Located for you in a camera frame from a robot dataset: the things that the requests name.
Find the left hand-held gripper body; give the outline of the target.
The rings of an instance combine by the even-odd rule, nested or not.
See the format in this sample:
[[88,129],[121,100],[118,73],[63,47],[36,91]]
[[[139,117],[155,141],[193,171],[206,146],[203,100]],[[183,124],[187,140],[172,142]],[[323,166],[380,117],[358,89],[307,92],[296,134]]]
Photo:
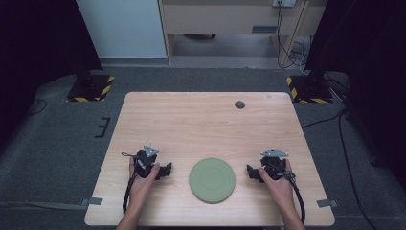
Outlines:
[[135,156],[135,172],[142,178],[149,176],[159,150],[144,145],[144,148],[139,150]]

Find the grey power strip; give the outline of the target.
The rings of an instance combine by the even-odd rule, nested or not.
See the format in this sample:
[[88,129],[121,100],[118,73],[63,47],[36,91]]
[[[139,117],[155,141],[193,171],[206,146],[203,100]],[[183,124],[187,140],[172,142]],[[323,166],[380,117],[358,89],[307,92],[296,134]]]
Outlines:
[[296,0],[273,0],[272,6],[275,8],[293,8]]

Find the black yellow-striped stand base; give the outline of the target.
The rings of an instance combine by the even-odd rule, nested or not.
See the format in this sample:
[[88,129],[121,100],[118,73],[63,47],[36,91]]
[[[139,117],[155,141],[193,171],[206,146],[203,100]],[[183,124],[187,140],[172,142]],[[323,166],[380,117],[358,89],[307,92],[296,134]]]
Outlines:
[[114,77],[110,75],[90,75],[87,79],[76,80],[67,95],[68,102],[99,102],[109,92]]
[[324,78],[314,80],[311,76],[294,75],[286,79],[294,103],[325,104],[332,102]]

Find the dark curtain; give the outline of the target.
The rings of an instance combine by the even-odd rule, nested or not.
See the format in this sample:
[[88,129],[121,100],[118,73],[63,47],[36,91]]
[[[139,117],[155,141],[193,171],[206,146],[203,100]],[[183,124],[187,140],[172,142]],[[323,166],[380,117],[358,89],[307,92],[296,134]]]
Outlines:
[[42,84],[101,68],[77,0],[0,0],[0,149]]
[[346,106],[406,189],[406,0],[327,0],[306,67],[346,74]]

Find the grey tape piece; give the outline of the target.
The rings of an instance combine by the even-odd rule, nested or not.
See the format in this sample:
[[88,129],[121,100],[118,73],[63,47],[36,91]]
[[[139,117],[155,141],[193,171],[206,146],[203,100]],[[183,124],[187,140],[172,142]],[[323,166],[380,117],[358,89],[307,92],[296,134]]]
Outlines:
[[339,203],[337,200],[335,199],[321,199],[321,200],[317,200],[317,205],[322,208],[322,207],[338,207]]
[[88,197],[81,200],[81,206],[88,206],[88,205],[102,205],[102,198],[100,197]]

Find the grey floor tape strip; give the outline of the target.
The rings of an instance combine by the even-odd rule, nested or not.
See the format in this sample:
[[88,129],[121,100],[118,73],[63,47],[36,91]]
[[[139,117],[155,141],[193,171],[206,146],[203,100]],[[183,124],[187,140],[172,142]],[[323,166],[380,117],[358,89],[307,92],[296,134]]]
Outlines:
[[86,210],[87,206],[53,202],[0,202],[0,208]]

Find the person's right hand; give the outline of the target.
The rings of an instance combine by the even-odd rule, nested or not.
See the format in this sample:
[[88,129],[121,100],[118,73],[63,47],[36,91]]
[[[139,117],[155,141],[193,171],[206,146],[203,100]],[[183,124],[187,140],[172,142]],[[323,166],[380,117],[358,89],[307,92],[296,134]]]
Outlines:
[[286,178],[272,179],[265,169],[259,168],[259,175],[280,211],[294,210],[293,187]]

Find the person's left hand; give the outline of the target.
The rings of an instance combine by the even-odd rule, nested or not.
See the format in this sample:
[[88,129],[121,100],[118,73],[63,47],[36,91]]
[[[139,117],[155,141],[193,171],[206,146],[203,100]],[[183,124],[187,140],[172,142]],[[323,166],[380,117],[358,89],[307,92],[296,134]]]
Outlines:
[[160,164],[156,163],[149,174],[148,177],[136,177],[132,183],[129,192],[129,207],[141,207],[143,206],[149,196],[149,192],[155,181],[155,178],[160,170]]

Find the white partition panel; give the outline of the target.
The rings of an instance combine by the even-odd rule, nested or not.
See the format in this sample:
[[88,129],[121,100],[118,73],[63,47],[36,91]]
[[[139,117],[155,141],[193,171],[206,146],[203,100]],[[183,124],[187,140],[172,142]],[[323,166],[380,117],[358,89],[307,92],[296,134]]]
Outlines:
[[166,58],[158,0],[77,0],[100,58]]

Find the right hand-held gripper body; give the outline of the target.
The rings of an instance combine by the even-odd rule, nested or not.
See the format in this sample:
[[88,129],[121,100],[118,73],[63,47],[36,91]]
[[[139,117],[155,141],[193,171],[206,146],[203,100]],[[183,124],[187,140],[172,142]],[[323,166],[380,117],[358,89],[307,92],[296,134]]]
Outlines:
[[286,152],[272,148],[262,151],[260,155],[262,156],[260,163],[272,179],[279,180],[284,177],[289,181],[296,180],[296,175],[286,169],[286,157],[288,156]]

